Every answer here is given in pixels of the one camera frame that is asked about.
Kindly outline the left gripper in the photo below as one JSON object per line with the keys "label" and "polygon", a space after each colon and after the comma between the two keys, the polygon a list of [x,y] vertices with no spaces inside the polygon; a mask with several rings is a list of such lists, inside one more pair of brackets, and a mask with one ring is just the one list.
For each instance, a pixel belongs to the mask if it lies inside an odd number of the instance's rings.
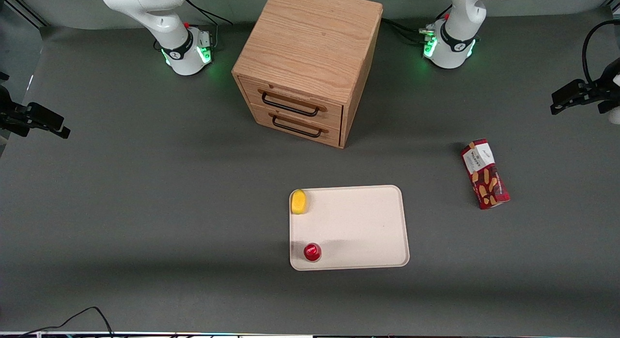
{"label": "left gripper", "polygon": [[600,77],[600,90],[604,100],[587,82],[578,78],[552,93],[552,115],[575,106],[600,102],[600,114],[607,114],[609,122],[620,124],[620,58],[611,62]]}

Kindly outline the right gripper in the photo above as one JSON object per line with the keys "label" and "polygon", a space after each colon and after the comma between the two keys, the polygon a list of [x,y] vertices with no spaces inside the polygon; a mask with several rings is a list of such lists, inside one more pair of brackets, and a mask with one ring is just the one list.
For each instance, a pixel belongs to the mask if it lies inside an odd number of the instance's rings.
{"label": "right gripper", "polygon": [[31,102],[23,106],[11,99],[8,90],[0,87],[0,126],[20,137],[26,137],[30,128],[45,130],[62,139],[68,139],[71,130],[64,126],[64,117],[48,108]]}

